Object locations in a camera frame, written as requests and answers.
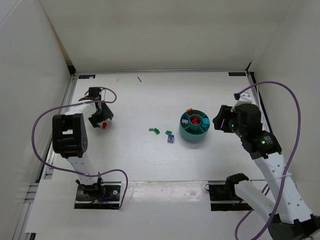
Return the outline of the green square lego brick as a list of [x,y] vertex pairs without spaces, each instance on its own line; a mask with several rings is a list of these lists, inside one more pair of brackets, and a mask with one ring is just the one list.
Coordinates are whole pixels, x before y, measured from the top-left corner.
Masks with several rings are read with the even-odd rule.
[[189,133],[189,134],[192,134],[192,135],[199,135],[199,134],[201,134],[201,133],[199,132],[199,130],[190,130],[188,133]]

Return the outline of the red round printed lego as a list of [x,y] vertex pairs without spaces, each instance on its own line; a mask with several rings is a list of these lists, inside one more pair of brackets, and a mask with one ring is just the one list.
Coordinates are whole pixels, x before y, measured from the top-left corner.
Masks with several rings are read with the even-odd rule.
[[190,119],[191,123],[194,125],[199,125],[201,123],[201,120],[202,120],[201,118],[196,116]]

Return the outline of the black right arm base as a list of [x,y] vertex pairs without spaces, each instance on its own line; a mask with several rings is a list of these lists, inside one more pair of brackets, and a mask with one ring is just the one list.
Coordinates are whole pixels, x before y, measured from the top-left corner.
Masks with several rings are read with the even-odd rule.
[[252,208],[240,197],[236,196],[235,185],[249,178],[243,173],[228,176],[224,183],[208,182],[204,190],[209,193],[210,210],[212,212],[249,211]]

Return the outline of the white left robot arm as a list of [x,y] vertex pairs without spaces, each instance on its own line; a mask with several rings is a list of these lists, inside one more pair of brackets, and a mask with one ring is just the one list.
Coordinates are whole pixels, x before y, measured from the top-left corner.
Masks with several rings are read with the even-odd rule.
[[77,184],[93,189],[101,184],[101,177],[96,176],[92,162],[87,154],[89,140],[86,123],[93,128],[107,127],[107,121],[114,114],[107,106],[102,92],[111,91],[106,87],[90,87],[78,104],[69,107],[63,114],[52,117],[52,146],[55,153],[66,159],[77,172]]

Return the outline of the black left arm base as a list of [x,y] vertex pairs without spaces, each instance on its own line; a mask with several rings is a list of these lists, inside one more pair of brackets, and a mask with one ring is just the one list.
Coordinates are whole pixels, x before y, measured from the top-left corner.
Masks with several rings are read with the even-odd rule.
[[74,209],[84,210],[118,210],[120,206],[120,182],[103,182],[100,189],[85,190],[80,185],[74,200]]

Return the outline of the small teal lego brick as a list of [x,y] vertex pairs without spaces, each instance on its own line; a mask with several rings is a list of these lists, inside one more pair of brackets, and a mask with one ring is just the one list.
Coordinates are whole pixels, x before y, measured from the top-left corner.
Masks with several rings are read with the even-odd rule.
[[202,123],[203,125],[210,125],[210,120],[208,118],[203,118]]

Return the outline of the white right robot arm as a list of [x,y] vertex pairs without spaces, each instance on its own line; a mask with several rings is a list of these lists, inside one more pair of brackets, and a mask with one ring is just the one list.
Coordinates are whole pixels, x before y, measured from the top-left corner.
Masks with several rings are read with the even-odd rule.
[[262,230],[268,231],[274,240],[305,240],[319,233],[320,218],[301,197],[286,169],[278,140],[263,130],[259,108],[252,103],[222,105],[212,122],[215,130],[239,137],[242,147],[263,174],[274,200],[256,189],[243,173],[226,178],[230,197],[242,199],[259,214],[265,221]]

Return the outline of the green two-stud lego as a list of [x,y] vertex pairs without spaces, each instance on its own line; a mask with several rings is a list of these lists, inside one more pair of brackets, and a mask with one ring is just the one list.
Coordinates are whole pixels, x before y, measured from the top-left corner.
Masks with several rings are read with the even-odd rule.
[[154,128],[153,131],[158,135],[160,134],[160,131],[157,128]]

